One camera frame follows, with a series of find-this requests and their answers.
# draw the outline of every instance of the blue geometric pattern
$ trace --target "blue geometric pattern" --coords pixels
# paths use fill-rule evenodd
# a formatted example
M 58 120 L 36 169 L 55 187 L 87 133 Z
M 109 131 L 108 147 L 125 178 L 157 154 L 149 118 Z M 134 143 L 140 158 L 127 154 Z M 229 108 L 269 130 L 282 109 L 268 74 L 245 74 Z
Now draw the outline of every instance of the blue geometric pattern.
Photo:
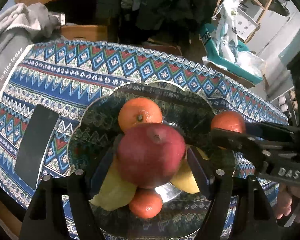
M 265 120 L 287 124 L 287 118 L 277 108 L 227 76 L 183 58 L 147 51 L 106 42 L 38 43 L 14 68 L 0 98 L 0 185 L 20 205 L 28 207 L 34 190 L 14 173 L 14 164 L 37 104 L 61 116 L 40 178 L 46 174 L 54 178 L 69 175 L 66 145 L 86 107 L 131 80 L 172 80 L 205 97 L 216 112 L 239 111 L 246 122 Z M 238 167 L 253 170 L 253 165 L 241 161 L 240 156 Z M 64 206 L 70 235 L 74 238 L 77 235 L 67 200 Z

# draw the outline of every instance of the scalloped glass plate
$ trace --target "scalloped glass plate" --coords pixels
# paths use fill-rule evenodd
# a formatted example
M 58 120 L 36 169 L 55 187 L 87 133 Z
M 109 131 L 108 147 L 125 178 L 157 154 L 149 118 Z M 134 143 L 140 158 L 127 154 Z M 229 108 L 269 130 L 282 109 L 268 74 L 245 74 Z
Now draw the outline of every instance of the scalloped glass plate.
M 93 102 L 85 111 L 80 125 L 74 131 L 67 149 L 71 172 L 89 169 L 92 158 L 101 158 L 101 152 L 109 148 L 114 138 L 121 132 L 118 114 L 130 99 L 146 97 L 160 107 L 163 122 L 174 126 L 185 138 L 187 144 L 202 149 L 218 166 L 224 151 L 208 141 L 210 123 L 214 112 L 204 98 L 170 82 L 127 83 L 107 97 Z M 233 221 L 236 196 L 229 206 L 225 228 Z M 169 239 L 190 236 L 200 228 L 208 211 L 210 201 L 202 194 L 182 192 L 173 200 L 163 204 L 158 215 L 152 219 L 140 219 L 133 215 L 128 206 L 114 211 L 106 211 L 92 206 L 100 227 L 112 236 L 120 238 Z

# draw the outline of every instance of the orange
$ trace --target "orange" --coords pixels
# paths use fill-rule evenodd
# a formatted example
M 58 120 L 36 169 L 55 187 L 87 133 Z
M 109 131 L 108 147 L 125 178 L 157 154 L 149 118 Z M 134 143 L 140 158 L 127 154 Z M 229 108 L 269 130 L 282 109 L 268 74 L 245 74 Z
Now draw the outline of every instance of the orange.
M 224 111 L 217 114 L 211 121 L 211 129 L 220 128 L 224 130 L 244 133 L 246 126 L 241 114 L 234 111 Z
M 129 203 L 129 208 L 140 218 L 153 218 L 162 208 L 162 198 L 154 189 L 140 188 Z
M 147 98 L 133 98 L 121 108 L 118 122 L 123 132 L 140 123 L 162 122 L 159 106 Z

